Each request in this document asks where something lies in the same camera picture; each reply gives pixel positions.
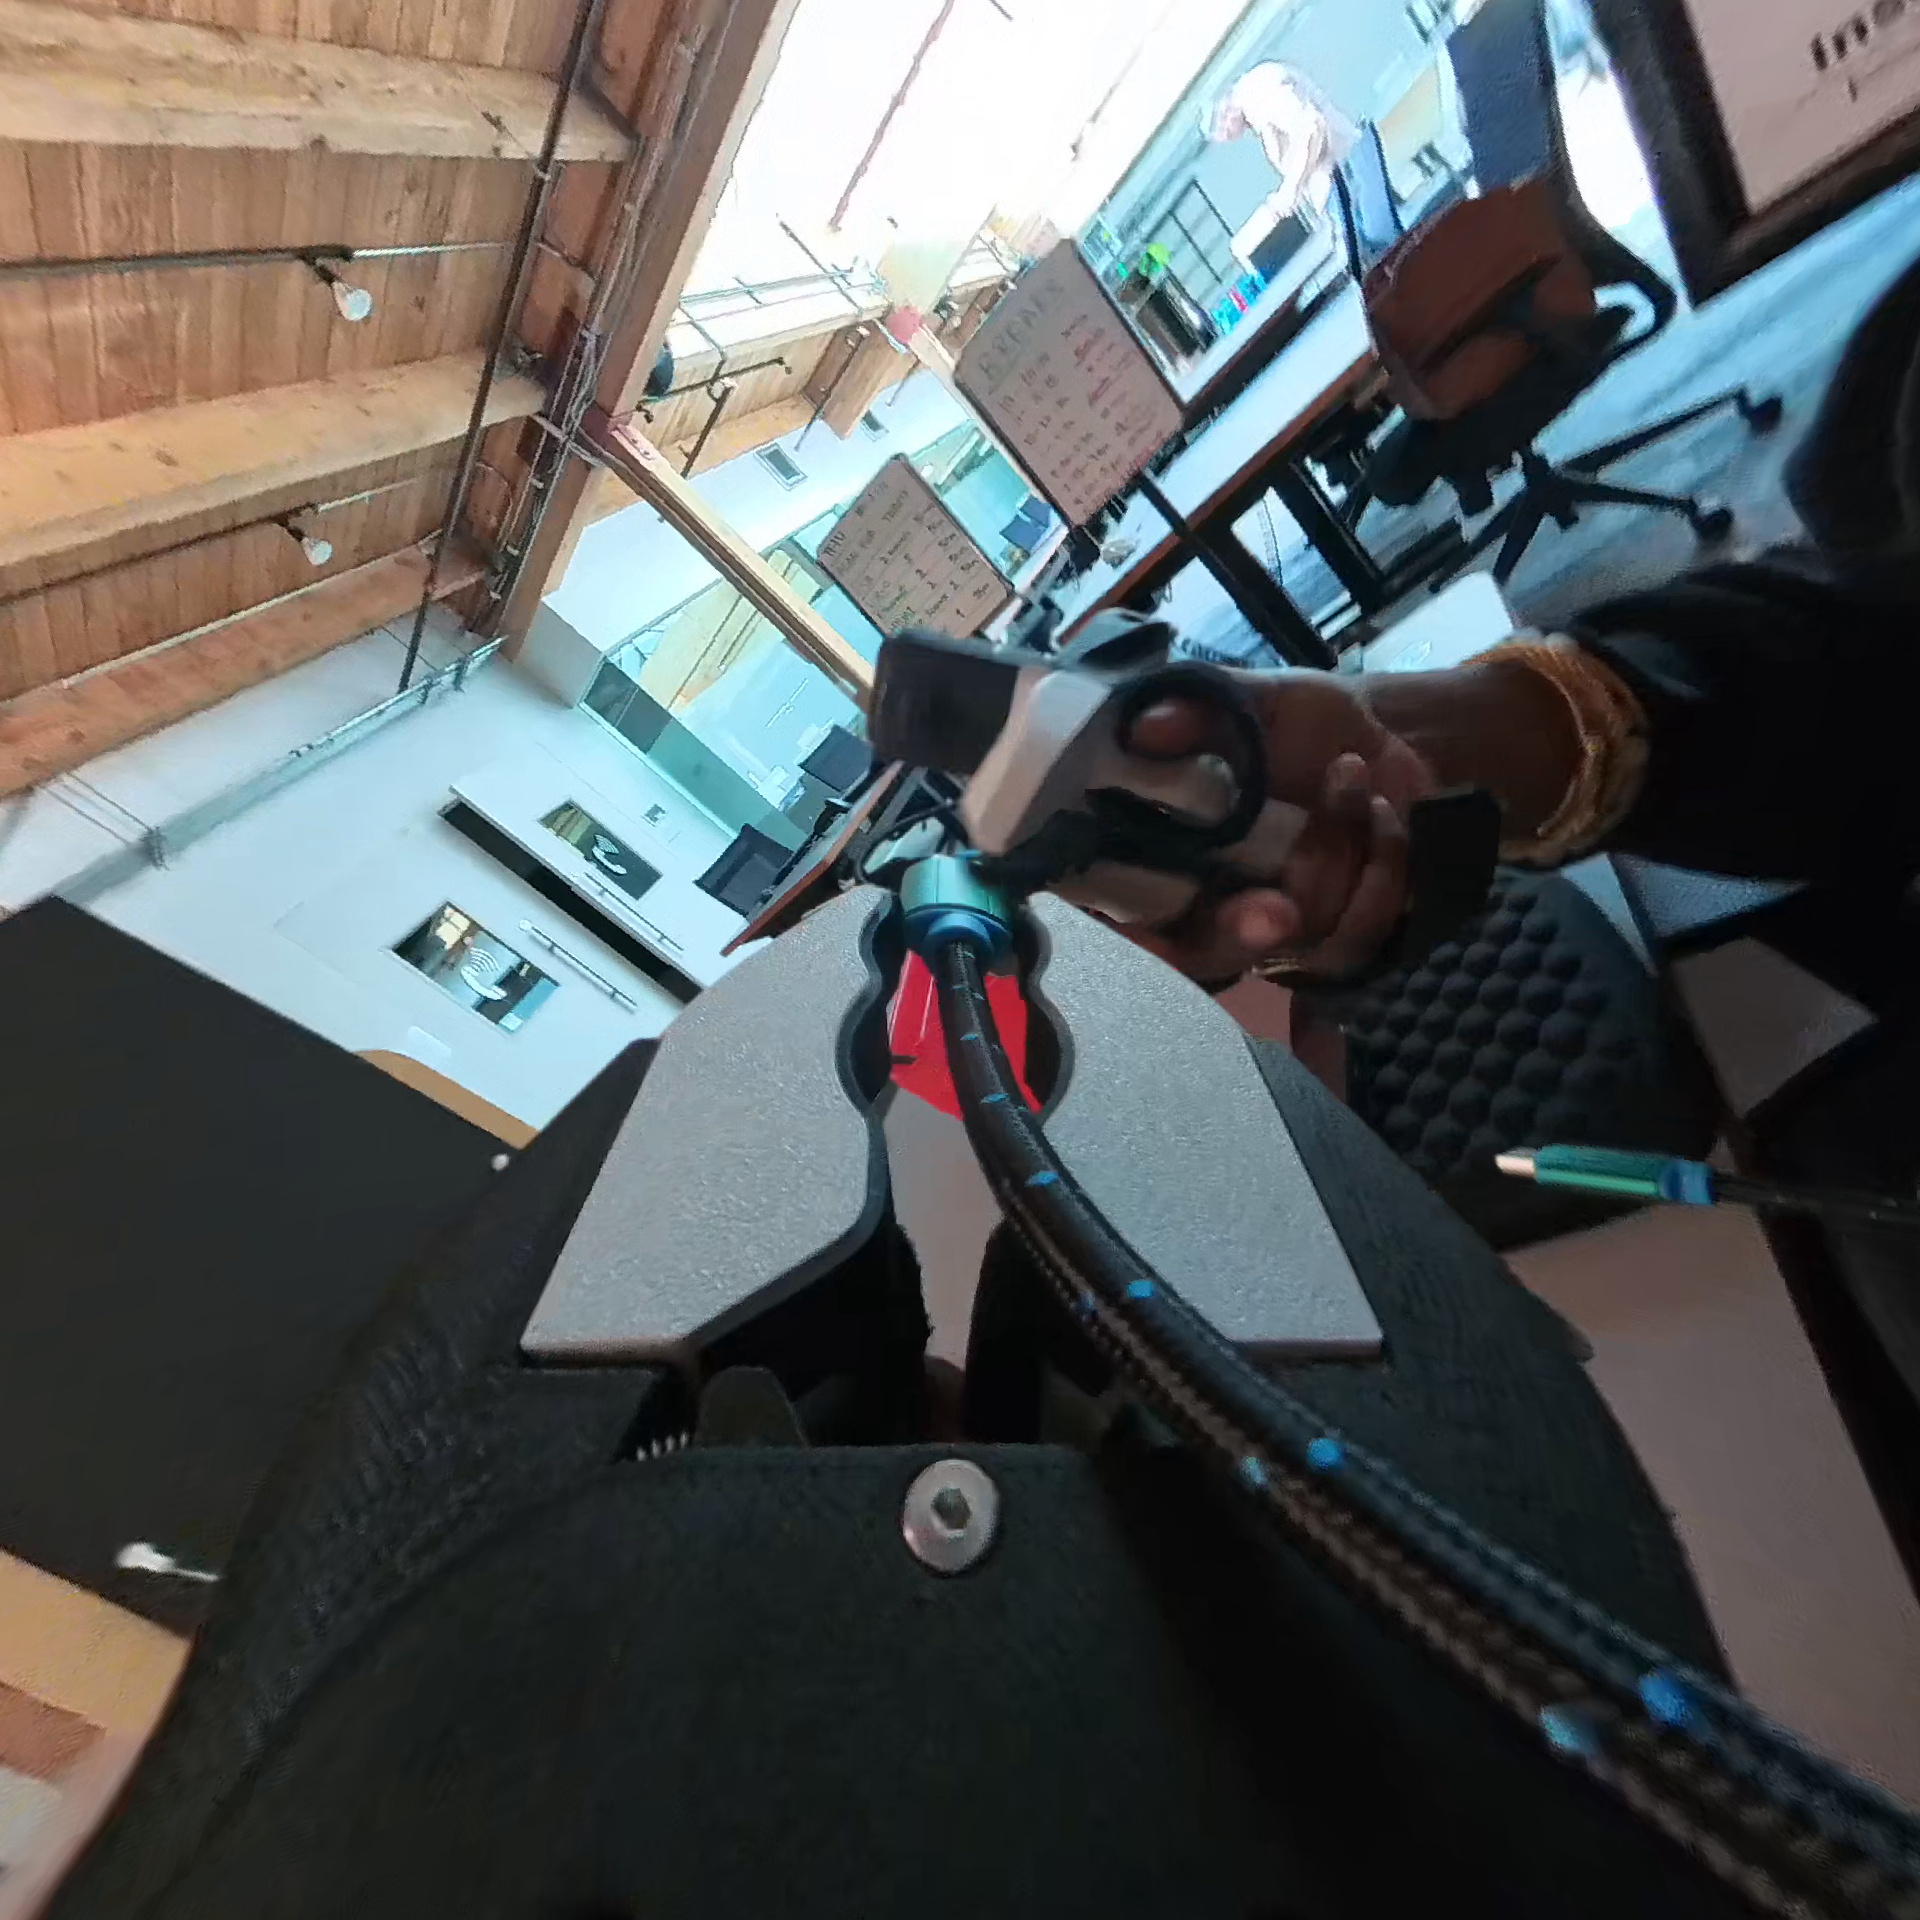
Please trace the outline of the black office chair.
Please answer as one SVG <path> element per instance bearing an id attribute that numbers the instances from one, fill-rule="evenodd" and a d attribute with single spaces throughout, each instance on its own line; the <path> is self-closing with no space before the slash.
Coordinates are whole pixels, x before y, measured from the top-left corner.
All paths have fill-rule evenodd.
<path id="1" fill-rule="evenodd" d="M 1719 391 L 1569 462 L 1544 455 L 1541 433 L 1669 328 L 1677 293 L 1578 187 L 1546 5 L 1482 5 L 1450 36 L 1447 61 L 1472 192 L 1399 235 L 1361 276 L 1376 361 L 1403 414 L 1364 469 L 1364 494 L 1403 510 L 1447 487 L 1461 517 L 1480 520 L 1475 536 L 1443 548 L 1432 589 L 1490 547 L 1505 585 L 1547 523 L 1570 531 L 1596 507 L 1665 512 L 1704 547 L 1727 543 L 1730 510 L 1603 473 L 1719 408 L 1767 433 L 1783 401 Z"/>

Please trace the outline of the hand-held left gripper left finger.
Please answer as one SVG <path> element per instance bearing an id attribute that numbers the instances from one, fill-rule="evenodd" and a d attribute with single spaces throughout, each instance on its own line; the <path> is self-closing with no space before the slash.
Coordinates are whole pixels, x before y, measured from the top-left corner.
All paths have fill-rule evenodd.
<path id="1" fill-rule="evenodd" d="M 528 1360 L 692 1364 L 873 1237 L 893 958 L 897 897 L 856 886 L 666 1029 L 522 1334 Z"/>

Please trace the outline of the handwritten white board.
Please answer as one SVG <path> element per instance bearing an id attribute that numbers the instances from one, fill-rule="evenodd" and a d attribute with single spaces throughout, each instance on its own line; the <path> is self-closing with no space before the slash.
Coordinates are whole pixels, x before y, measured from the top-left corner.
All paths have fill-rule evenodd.
<path id="1" fill-rule="evenodd" d="M 985 637 L 1017 601 L 1016 585 L 904 452 L 840 512 L 813 560 L 882 637 Z"/>
<path id="2" fill-rule="evenodd" d="M 1184 428 L 1161 364 L 1071 238 L 1001 295 L 954 381 L 1071 528 L 1130 489 Z"/>

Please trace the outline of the person's right hand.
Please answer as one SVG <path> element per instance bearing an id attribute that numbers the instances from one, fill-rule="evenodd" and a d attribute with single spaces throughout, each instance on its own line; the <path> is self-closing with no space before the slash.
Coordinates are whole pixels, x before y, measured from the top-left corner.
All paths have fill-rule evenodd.
<path id="1" fill-rule="evenodd" d="M 1195 900 L 1130 936 L 1197 985 L 1249 973 L 1337 981 L 1387 945 L 1409 891 L 1409 816 L 1437 788 L 1386 678 L 1235 672 L 1265 734 L 1268 801 L 1305 813 L 1273 880 Z"/>

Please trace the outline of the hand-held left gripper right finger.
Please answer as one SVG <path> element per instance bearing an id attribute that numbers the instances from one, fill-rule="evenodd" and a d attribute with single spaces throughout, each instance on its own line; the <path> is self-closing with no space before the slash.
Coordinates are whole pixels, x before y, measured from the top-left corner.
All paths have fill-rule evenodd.
<path id="1" fill-rule="evenodd" d="M 1047 1141 L 1115 1235 L 1253 1360 L 1378 1360 L 1383 1329 L 1240 1023 L 1115 927 L 1028 904 L 1058 1046 Z"/>

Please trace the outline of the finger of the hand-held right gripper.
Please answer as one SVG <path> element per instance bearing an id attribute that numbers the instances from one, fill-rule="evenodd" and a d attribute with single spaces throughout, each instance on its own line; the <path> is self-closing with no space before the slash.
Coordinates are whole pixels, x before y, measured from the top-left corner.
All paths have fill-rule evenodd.
<path id="1" fill-rule="evenodd" d="M 985 860 L 1087 860 L 1120 800 L 1138 800 L 1120 743 L 1130 678 L 1089 665 L 1026 667 L 967 776 L 960 824 Z"/>

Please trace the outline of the black wood-edged board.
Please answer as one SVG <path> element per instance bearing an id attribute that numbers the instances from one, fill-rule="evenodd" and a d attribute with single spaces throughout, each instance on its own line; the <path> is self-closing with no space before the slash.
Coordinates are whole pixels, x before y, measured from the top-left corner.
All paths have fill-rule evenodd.
<path id="1" fill-rule="evenodd" d="M 189 1636 L 349 1344 L 507 1160 L 77 904 L 5 918 L 5 1549 Z"/>

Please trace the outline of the black foam pad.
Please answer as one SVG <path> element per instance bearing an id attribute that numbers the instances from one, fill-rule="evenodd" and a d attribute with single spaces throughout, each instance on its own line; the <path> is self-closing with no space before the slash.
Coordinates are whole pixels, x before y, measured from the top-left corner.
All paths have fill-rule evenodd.
<path id="1" fill-rule="evenodd" d="M 1625 934 L 1572 881 L 1500 870 L 1450 941 L 1351 998 L 1345 1099 L 1487 1243 L 1594 1230 L 1633 1201 L 1501 1174 L 1524 1145 L 1711 1157 L 1706 1053 Z"/>

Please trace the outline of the person's right forearm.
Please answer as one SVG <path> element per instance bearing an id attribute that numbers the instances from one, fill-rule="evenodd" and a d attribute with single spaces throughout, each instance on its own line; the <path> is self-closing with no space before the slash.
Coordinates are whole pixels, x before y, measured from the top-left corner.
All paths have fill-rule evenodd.
<path id="1" fill-rule="evenodd" d="M 1637 856 L 1915 897 L 1913 553 L 1706 567 L 1386 691 L 1440 788 L 1495 797 L 1516 865 Z"/>

